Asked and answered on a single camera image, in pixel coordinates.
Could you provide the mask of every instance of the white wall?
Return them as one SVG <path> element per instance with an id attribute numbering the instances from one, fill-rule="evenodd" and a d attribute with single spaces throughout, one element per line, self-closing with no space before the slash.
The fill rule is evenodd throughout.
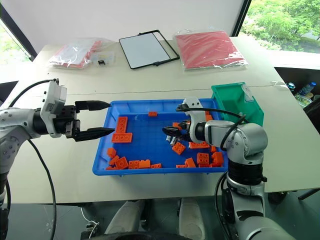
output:
<path id="1" fill-rule="evenodd" d="M 123 37 L 210 26 L 232 33 L 243 0 L 1 0 L 36 52 L 75 37 Z"/>

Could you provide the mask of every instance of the small plastic bag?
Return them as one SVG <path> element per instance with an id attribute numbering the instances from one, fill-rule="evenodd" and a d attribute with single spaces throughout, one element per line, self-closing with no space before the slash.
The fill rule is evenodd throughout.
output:
<path id="1" fill-rule="evenodd" d="M 224 31 L 184 30 L 174 35 L 185 70 L 239 67 L 247 61 Z"/>
<path id="2" fill-rule="evenodd" d="M 105 38 L 78 38 L 64 45 L 49 59 L 49 65 L 60 68 L 83 69 L 92 62 L 92 55 L 103 52 L 114 41 Z"/>

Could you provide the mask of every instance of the floor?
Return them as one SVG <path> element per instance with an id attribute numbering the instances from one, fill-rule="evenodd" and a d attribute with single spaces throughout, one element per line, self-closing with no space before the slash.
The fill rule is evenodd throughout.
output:
<path id="1" fill-rule="evenodd" d="M 289 192 L 279 205 L 266 201 L 266 216 L 276 221 L 297 240 L 318 240 L 320 236 L 320 191 L 299 201 L 298 196 L 306 190 Z M 178 228 L 177 199 L 153 200 L 149 230 L 176 233 Z M 198 197 L 208 240 L 219 240 L 222 232 L 213 205 L 213 197 Z M 96 202 L 84 207 L 88 219 L 99 221 L 103 233 L 123 201 Z M 7 240 L 49 239 L 53 209 L 44 204 L 13 204 L 9 215 Z M 87 221 L 78 206 L 59 205 L 55 240 L 79 240 Z"/>

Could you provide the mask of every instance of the orange building block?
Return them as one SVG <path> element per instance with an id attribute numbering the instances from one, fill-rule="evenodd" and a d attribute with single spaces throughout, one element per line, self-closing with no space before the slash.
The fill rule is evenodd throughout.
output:
<path id="1" fill-rule="evenodd" d="M 110 161 L 109 161 L 109 165 L 115 165 L 116 164 L 116 161 L 119 159 L 119 156 L 115 156 L 114 158 L 112 158 Z"/>
<path id="2" fill-rule="evenodd" d="M 189 142 L 190 149 L 208 149 L 210 146 L 205 141 L 202 143 Z"/>
<path id="3" fill-rule="evenodd" d="M 210 152 L 215 153 L 216 151 L 217 151 L 216 147 L 215 146 L 211 146 Z"/>
<path id="4" fill-rule="evenodd" d="M 139 160 L 129 161 L 129 169 L 139 169 Z"/>
<path id="5" fill-rule="evenodd" d="M 161 169 L 162 165 L 161 165 L 161 163 L 156 163 L 156 164 L 151 164 L 150 167 L 152 169 Z"/>
<path id="6" fill-rule="evenodd" d="M 186 146 L 177 142 L 173 147 L 172 150 L 175 151 L 177 154 L 181 155 L 182 152 L 186 149 Z"/>
<path id="7" fill-rule="evenodd" d="M 118 123 L 116 125 L 116 133 L 125 133 L 127 131 L 128 117 L 120 116 L 118 117 Z"/>
<path id="8" fill-rule="evenodd" d="M 150 168 L 150 160 L 149 159 L 141 160 L 139 162 L 139 168 L 140 169 L 149 169 Z"/>
<path id="9" fill-rule="evenodd" d="M 199 168 L 210 168 L 210 164 L 199 164 Z"/>
<path id="10" fill-rule="evenodd" d="M 213 120 L 213 118 L 211 115 L 205 115 L 205 120 L 210 121 L 210 120 Z"/>
<path id="11" fill-rule="evenodd" d="M 118 169 L 126 169 L 129 166 L 126 157 L 123 156 L 123 157 L 119 158 L 118 160 L 116 160 L 115 166 Z"/>
<path id="12" fill-rule="evenodd" d="M 113 147 L 109 147 L 108 150 L 106 151 L 106 154 L 110 157 L 110 158 L 114 158 L 117 154 L 116 150 Z"/>
<path id="13" fill-rule="evenodd" d="M 185 163 L 187 168 L 195 168 L 196 167 L 195 162 L 192 159 L 192 157 L 186 159 L 184 163 Z"/>
<path id="14" fill-rule="evenodd" d="M 158 116 L 158 113 L 156 111 L 150 111 L 150 112 L 148 112 L 148 116 L 149 117 L 156 117 L 156 116 Z"/>
<path id="15" fill-rule="evenodd" d="M 196 154 L 196 163 L 197 164 L 209 164 L 209 154 L 208 153 L 202 153 L 198 152 Z"/>
<path id="16" fill-rule="evenodd" d="M 112 135 L 111 142 L 113 143 L 131 143 L 132 142 L 132 132 L 127 133 L 114 133 Z"/>
<path id="17" fill-rule="evenodd" d="M 179 126 L 178 122 L 173 122 L 172 127 L 178 128 L 179 130 L 182 130 L 182 127 Z"/>
<path id="18" fill-rule="evenodd" d="M 216 151 L 214 154 L 212 154 L 211 158 L 214 164 L 222 165 L 224 163 L 224 156 L 220 151 Z"/>

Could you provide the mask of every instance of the window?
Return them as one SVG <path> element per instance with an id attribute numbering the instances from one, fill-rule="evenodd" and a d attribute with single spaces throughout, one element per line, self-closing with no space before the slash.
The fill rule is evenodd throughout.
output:
<path id="1" fill-rule="evenodd" d="M 320 54 L 320 0 L 252 0 L 241 35 L 268 50 Z"/>
<path id="2" fill-rule="evenodd" d="M 0 64 L 30 62 L 30 54 L 0 20 Z"/>

